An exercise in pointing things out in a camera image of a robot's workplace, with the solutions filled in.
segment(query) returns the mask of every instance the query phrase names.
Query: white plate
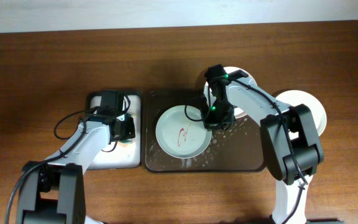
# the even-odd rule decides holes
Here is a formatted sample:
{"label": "white plate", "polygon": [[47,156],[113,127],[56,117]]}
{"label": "white plate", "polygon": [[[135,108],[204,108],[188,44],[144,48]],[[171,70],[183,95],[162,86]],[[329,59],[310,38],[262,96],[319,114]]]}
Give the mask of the white plate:
{"label": "white plate", "polygon": [[[327,114],[323,105],[316,97],[300,90],[289,90],[279,94],[276,99],[281,102],[288,103],[292,106],[298,106],[300,104],[306,105],[313,116],[314,124],[316,125],[317,133],[320,136],[327,126]],[[297,133],[290,133],[290,138],[297,138]]]}
{"label": "white plate", "polygon": [[[237,68],[237,67],[224,67],[223,69],[224,69],[224,71],[225,71],[227,74],[232,73],[232,72],[235,72],[235,71],[237,71],[237,70],[242,70],[243,72],[245,72],[246,74],[248,74],[249,77],[254,80],[255,85],[257,85],[257,84],[256,84],[256,81],[255,81],[255,79],[252,77],[252,75],[251,75],[250,73],[248,73],[247,71],[245,71],[244,69],[242,69],[242,68]],[[207,90],[208,90],[208,82],[205,83],[204,94],[207,93]],[[235,117],[235,118],[237,118],[237,119],[238,119],[238,118],[242,118],[242,117],[245,116],[245,115],[247,115],[247,113],[245,113],[242,109],[240,109],[240,108],[234,108],[234,117]]]}
{"label": "white plate", "polygon": [[[201,118],[201,111],[187,107],[187,115]],[[158,119],[155,135],[160,147],[169,155],[187,159],[202,153],[212,138],[212,131],[204,128],[202,121],[190,121],[185,116],[185,106],[174,106]]]}

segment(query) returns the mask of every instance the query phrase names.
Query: wooden table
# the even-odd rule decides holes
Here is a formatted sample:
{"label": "wooden table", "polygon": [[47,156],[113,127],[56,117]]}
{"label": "wooden table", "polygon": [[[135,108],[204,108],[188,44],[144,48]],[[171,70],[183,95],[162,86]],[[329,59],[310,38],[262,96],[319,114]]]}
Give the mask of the wooden table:
{"label": "wooden table", "polygon": [[[322,102],[325,161],[306,216],[358,223],[358,21],[0,34],[0,223],[22,166],[62,145],[55,123],[89,92],[196,88],[218,63],[246,69],[269,93],[304,90]],[[85,194],[88,215],[109,223],[227,223],[267,218],[275,181],[267,170],[90,170]]]}

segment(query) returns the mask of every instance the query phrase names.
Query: black cable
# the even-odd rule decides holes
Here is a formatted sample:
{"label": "black cable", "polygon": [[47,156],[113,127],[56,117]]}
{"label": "black cable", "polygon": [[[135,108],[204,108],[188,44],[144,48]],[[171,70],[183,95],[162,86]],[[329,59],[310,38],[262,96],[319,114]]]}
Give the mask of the black cable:
{"label": "black cable", "polygon": [[118,139],[115,140],[114,147],[111,150],[105,151],[105,150],[102,149],[102,152],[113,152],[116,149],[117,144],[118,144]]}
{"label": "black cable", "polygon": [[127,99],[128,107],[125,108],[125,110],[122,112],[122,115],[123,115],[123,114],[126,114],[126,113],[128,112],[128,110],[129,110],[129,107],[131,106],[131,101],[129,100],[128,95],[125,94],[124,96],[125,96],[125,99]]}
{"label": "black cable", "polygon": [[72,113],[72,114],[69,114],[69,115],[65,116],[63,119],[61,119],[61,120],[55,125],[55,127],[54,127],[54,129],[53,129],[53,134],[55,135],[55,137],[56,137],[57,139],[60,139],[60,140],[70,139],[70,138],[73,136],[73,134],[75,133],[75,131],[74,131],[74,133],[73,133],[71,136],[68,136],[68,137],[60,137],[60,136],[57,134],[57,128],[59,127],[59,125],[60,125],[64,120],[66,120],[67,118],[69,118],[69,117],[71,117],[71,116],[73,116],[73,115],[76,115],[76,114],[79,114],[79,113],[84,113],[84,112],[87,112],[87,111],[92,111],[92,110],[94,111],[94,110],[96,109],[96,107],[97,107],[97,106],[92,107],[92,108],[90,108],[90,109],[88,109],[88,110],[77,111],[77,112],[74,112],[74,113]]}
{"label": "black cable", "polygon": [[187,117],[190,121],[196,121],[196,122],[198,122],[198,121],[205,121],[205,119],[209,116],[209,113],[211,112],[211,92],[210,92],[210,89],[211,89],[211,87],[208,85],[208,89],[207,89],[207,91],[208,91],[208,112],[206,113],[205,118],[193,119],[193,118],[191,118],[191,117],[189,117],[189,116],[187,115],[187,106],[189,105],[189,102],[192,102],[193,100],[196,100],[196,99],[205,97],[204,95],[198,96],[198,97],[196,97],[196,98],[193,98],[193,99],[189,100],[189,101],[185,104],[185,115],[186,115],[186,117]]}
{"label": "black cable", "polygon": [[127,108],[127,102],[124,100],[124,108]]}
{"label": "black cable", "polygon": [[28,178],[28,176],[30,176],[30,174],[37,170],[39,167],[42,167],[45,164],[48,164],[49,162],[53,162],[56,161],[58,159],[61,159],[62,157],[64,157],[65,155],[67,155],[71,150],[74,149],[74,147],[81,141],[81,139],[84,137],[84,135],[86,134],[86,122],[84,122],[82,120],[82,118],[80,118],[81,122],[83,123],[83,130],[81,132],[81,135],[78,137],[78,139],[63,153],[60,153],[58,156],[55,156],[53,158],[50,159],[46,159],[40,163],[38,163],[37,165],[31,167],[28,171],[26,171],[23,175],[20,176],[19,180],[16,182],[15,187],[13,188],[11,197],[9,199],[7,208],[6,208],[6,215],[5,215],[5,224],[9,224],[9,216],[11,214],[11,208],[12,208],[12,204],[13,204],[13,200],[15,197],[15,194],[17,192],[17,190],[20,189],[21,185],[23,184],[23,182],[26,180],[26,178]]}
{"label": "black cable", "polygon": [[296,202],[295,202],[295,206],[292,209],[292,212],[289,214],[289,216],[284,220],[284,222],[282,224],[286,224],[291,218],[292,216],[295,214],[296,210],[298,209],[299,203],[301,201],[301,197],[302,197],[302,191],[305,189],[305,183],[302,183],[299,187],[299,192],[298,192],[298,196],[296,197]]}

